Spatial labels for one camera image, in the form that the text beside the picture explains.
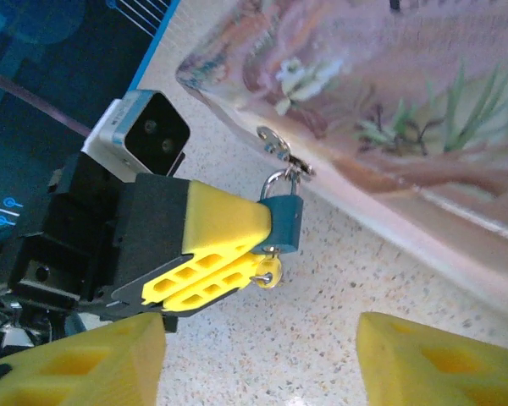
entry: blue panel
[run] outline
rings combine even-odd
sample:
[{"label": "blue panel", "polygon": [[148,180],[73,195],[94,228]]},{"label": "blue panel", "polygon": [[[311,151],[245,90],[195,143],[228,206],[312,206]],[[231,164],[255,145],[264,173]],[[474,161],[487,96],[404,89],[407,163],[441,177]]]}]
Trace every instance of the blue panel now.
[{"label": "blue panel", "polygon": [[80,72],[73,72],[70,78],[70,84],[72,89],[75,89],[75,92],[79,94],[79,97],[90,95],[94,86],[86,75]]},{"label": "blue panel", "polygon": [[151,62],[152,55],[154,55],[154,52],[156,51],[158,44],[162,40],[163,33],[168,28],[168,24],[169,21],[171,20],[171,17],[173,17],[173,14],[175,13],[177,6],[179,6],[179,1],[180,0],[173,0],[171,4],[169,4],[168,11],[163,16],[162,23],[158,27],[156,35],[152,39],[151,45],[149,46],[149,49],[147,50],[145,57],[141,61],[141,64],[139,65],[137,72],[135,72],[134,79],[132,80],[132,83],[130,83],[130,88],[128,90],[131,91],[137,89],[137,86],[139,85],[139,82],[141,82],[141,78],[143,77],[143,74],[146,71],[146,67],[149,66],[149,62]]},{"label": "blue panel", "polygon": [[19,72],[15,76],[15,82],[29,91],[37,91],[45,77],[41,69],[31,61],[23,61]]}]

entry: granite countertop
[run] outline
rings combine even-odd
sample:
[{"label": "granite countertop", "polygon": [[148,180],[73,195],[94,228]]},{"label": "granite countertop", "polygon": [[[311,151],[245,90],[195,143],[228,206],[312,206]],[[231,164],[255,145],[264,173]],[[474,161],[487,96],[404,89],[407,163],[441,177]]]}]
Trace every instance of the granite countertop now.
[{"label": "granite countertop", "polygon": [[[174,81],[174,70],[233,0],[182,0],[141,82],[190,125],[177,176],[255,200],[274,170]],[[366,404],[356,327],[376,310],[508,348],[508,320],[303,189],[301,251],[273,290],[254,285],[168,335],[159,404]]]}]

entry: yellow 3d-printed part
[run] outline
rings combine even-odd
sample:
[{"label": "yellow 3d-printed part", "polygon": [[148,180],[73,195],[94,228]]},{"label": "yellow 3d-printed part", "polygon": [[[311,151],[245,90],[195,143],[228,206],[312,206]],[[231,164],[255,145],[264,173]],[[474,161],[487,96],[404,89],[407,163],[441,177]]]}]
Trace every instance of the yellow 3d-printed part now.
[{"label": "yellow 3d-printed part", "polygon": [[154,406],[165,351],[147,313],[0,359],[0,406]]},{"label": "yellow 3d-printed part", "polygon": [[508,349],[363,313],[357,354],[371,406],[508,406]]},{"label": "yellow 3d-printed part", "polygon": [[265,258],[249,251],[271,233],[271,212],[254,201],[191,181],[184,232],[183,254],[194,257],[145,283],[144,303],[163,302],[171,311],[194,310],[244,288]]}]

